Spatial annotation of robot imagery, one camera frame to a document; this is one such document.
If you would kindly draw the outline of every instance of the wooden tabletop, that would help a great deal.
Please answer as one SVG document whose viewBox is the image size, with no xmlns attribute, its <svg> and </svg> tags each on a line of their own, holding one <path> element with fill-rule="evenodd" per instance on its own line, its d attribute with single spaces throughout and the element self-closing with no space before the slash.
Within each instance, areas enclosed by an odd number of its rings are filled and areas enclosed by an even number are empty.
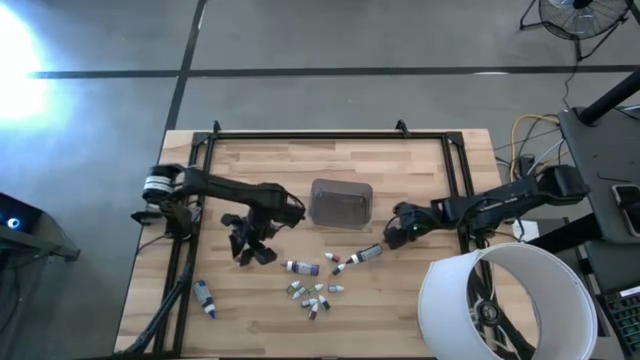
<svg viewBox="0 0 640 360">
<path fill-rule="evenodd" d="M 460 130 L 476 192 L 500 185 L 487 130 Z M 193 131 L 167 133 L 160 163 L 186 165 Z M 457 159 L 455 149 L 453 158 Z M 457 161 L 457 178 L 462 191 Z M 183 356 L 200 357 L 382 357 L 430 356 L 417 320 L 417 299 L 431 261 L 460 253 L 455 232 L 434 231 L 369 262 L 351 265 L 332 276 L 334 263 L 325 252 L 343 259 L 382 241 L 382 230 L 400 201 L 428 204 L 450 196 L 442 148 L 436 140 L 225 140 L 217 141 L 211 173 L 249 182 L 277 182 L 309 204 L 317 178 L 365 182 L 374 190 L 372 221 L 363 230 L 314 225 L 307 218 L 295 229 L 284 228 L 266 245 L 278 261 L 255 261 L 240 268 L 231 259 L 224 213 L 244 216 L 247 207 L 208 198 L 203 213 L 194 280 L 206 281 L 216 305 L 210 319 L 190 297 Z M 141 244 L 160 235 L 164 226 L 143 231 Z M 511 241 L 506 236 L 492 244 Z M 162 296 L 171 243 L 161 240 L 137 256 L 116 350 L 129 346 L 156 312 Z M 317 277 L 286 272 L 279 263 L 299 260 L 320 265 Z M 508 273 L 494 269 L 501 305 L 527 339 L 536 344 L 537 326 L 526 292 Z M 294 280 L 306 286 L 325 284 L 321 294 L 331 304 L 315 321 L 285 289 Z M 345 291 L 329 294 L 327 284 Z M 170 320 L 175 321 L 175 312 Z M 170 348 L 173 322 L 167 342 Z"/>
</svg>

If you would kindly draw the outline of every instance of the small bottle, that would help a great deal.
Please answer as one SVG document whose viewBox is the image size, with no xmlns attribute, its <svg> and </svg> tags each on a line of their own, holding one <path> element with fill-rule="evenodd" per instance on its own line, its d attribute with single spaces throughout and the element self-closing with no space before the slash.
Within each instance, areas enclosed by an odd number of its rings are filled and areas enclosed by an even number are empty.
<svg viewBox="0 0 640 360">
<path fill-rule="evenodd" d="M 302 307 L 309 307 L 309 306 L 314 305 L 314 304 L 315 304 L 315 303 L 317 303 L 317 302 L 318 302 L 318 299 L 316 299 L 316 298 L 311 298 L 311 299 L 308 299 L 308 300 L 303 301 L 303 302 L 300 304 L 300 306 L 302 306 Z"/>
<path fill-rule="evenodd" d="M 340 262 L 340 256 L 332 254 L 332 253 L 324 253 L 324 257 L 326 257 L 327 259 L 339 263 Z"/>
<path fill-rule="evenodd" d="M 302 261 L 287 261 L 280 265 L 296 274 L 318 276 L 318 272 L 320 271 L 320 265 L 309 264 Z"/>
<path fill-rule="evenodd" d="M 380 254 L 382 254 L 382 246 L 380 246 L 380 244 L 371 245 L 368 248 L 357 251 L 355 254 L 351 255 L 351 258 L 347 260 L 347 264 L 357 264 L 365 262 Z"/>
<path fill-rule="evenodd" d="M 216 306 L 213 305 L 213 297 L 207 289 L 207 285 L 204 280 L 198 280 L 193 284 L 193 292 L 200 302 L 200 306 L 204 309 L 204 312 L 209 314 L 212 319 L 216 318 Z"/>
<path fill-rule="evenodd" d="M 323 286 L 324 286 L 324 285 L 322 285 L 322 284 L 316 284 L 316 285 L 313 285 L 312 287 L 310 287 L 310 288 L 308 289 L 308 291 L 309 291 L 309 295 L 311 295 L 311 294 L 315 294 L 315 293 L 317 293 L 318 291 L 322 290 L 322 287 L 323 287 Z"/>
<path fill-rule="evenodd" d="M 287 288 L 287 294 L 292 295 L 296 290 L 298 290 L 298 286 L 300 286 L 300 281 L 294 281 Z"/>
<path fill-rule="evenodd" d="M 320 301 L 320 304 L 322 305 L 322 308 L 324 308 L 325 310 L 331 309 L 331 305 L 329 305 L 329 302 L 327 301 L 327 299 L 324 298 L 324 296 L 319 295 L 318 296 L 318 301 Z"/>
<path fill-rule="evenodd" d="M 342 272 L 342 270 L 344 270 L 345 266 L 346 266 L 345 264 L 340 264 L 340 265 L 336 266 L 336 268 L 333 269 L 333 271 L 331 273 L 333 274 L 333 276 L 336 276 L 336 275 L 340 274 Z"/>
<path fill-rule="evenodd" d="M 329 285 L 329 292 L 331 293 L 335 293 L 335 292 L 343 292 L 344 291 L 344 287 L 340 286 L 340 285 Z"/>
<path fill-rule="evenodd" d="M 293 293 L 293 296 L 291 297 L 293 300 L 299 298 L 300 296 L 304 295 L 304 293 L 307 292 L 307 288 L 304 287 L 304 285 L 300 286 L 298 288 L 298 291 L 296 291 L 295 293 Z"/>
<path fill-rule="evenodd" d="M 318 315 L 318 303 L 313 304 L 311 311 L 309 311 L 309 320 L 315 320 Z"/>
</svg>

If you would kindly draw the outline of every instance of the robotic arm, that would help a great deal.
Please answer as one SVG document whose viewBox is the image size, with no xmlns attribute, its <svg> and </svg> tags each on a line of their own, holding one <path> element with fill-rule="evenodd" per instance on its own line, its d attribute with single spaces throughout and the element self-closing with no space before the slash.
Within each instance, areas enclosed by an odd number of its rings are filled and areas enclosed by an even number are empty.
<svg viewBox="0 0 640 360">
<path fill-rule="evenodd" d="M 450 197 L 431 201 L 430 207 L 401 202 L 393 208 L 397 227 L 387 227 L 385 242 L 391 249 L 437 230 L 464 228 L 474 236 L 495 230 L 511 217 L 520 217 L 544 204 L 573 205 L 589 193 L 578 170 L 568 165 L 544 169 L 473 197 Z"/>
<path fill-rule="evenodd" d="M 304 204 L 279 184 L 246 184 L 175 164 L 151 168 L 142 198 L 159 207 L 167 219 L 167 231 L 175 239 L 184 239 L 191 235 L 192 215 L 182 203 L 193 195 L 249 206 L 246 217 L 225 214 L 221 219 L 225 226 L 232 227 L 231 253 L 240 266 L 247 265 L 253 257 L 262 265 L 276 260 L 278 255 L 265 247 L 263 241 L 272 238 L 281 227 L 293 228 L 304 219 Z"/>
</svg>

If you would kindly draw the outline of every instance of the gray floor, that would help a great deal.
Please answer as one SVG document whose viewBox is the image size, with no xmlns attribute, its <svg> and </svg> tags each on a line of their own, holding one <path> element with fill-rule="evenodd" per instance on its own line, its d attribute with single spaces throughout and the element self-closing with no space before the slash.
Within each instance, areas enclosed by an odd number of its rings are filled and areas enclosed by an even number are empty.
<svg viewBox="0 0 640 360">
<path fill-rule="evenodd" d="M 112 350 L 140 232 L 129 214 L 142 205 L 142 181 L 157 160 L 176 80 L 24 80 L 2 71 L 177 70 L 196 3 L 0 2 L 0 40 L 9 44 L 0 75 L 10 80 L 0 83 L 0 191 L 50 212 L 82 248 L 76 263 L 48 264 L 20 319 L 13 358 Z M 192 68 L 572 65 L 569 42 L 542 29 L 517 31 L 525 6 L 210 0 Z M 628 45 L 637 44 L 638 30 L 628 21 L 585 63 L 637 63 L 640 48 Z M 569 102 L 589 104 L 626 75 L 578 74 Z M 567 76 L 191 79 L 177 128 L 208 129 L 214 119 L 226 129 L 389 128 L 401 118 L 413 128 L 488 128 L 499 146 L 509 143 L 518 116 L 564 108 Z M 548 129 L 542 124 L 536 132 Z M 532 140 L 526 152 L 539 155 L 558 139 L 554 133 Z M 497 154 L 509 156 L 508 149 Z M 586 211 L 581 204 L 538 213 Z"/>
</svg>

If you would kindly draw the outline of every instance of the white lampshade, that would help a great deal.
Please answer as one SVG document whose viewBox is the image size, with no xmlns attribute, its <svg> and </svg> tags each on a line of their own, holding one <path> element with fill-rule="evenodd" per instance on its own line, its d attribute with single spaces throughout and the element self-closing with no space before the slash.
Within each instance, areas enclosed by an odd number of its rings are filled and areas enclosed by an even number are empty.
<svg viewBox="0 0 640 360">
<path fill-rule="evenodd" d="M 480 259 L 509 271 L 529 293 L 539 331 L 533 359 L 589 359 L 597 338 L 589 293 L 560 259 L 526 244 L 496 245 L 431 263 L 420 290 L 418 319 L 435 357 L 500 359 L 484 343 L 469 316 L 467 283 Z"/>
</svg>

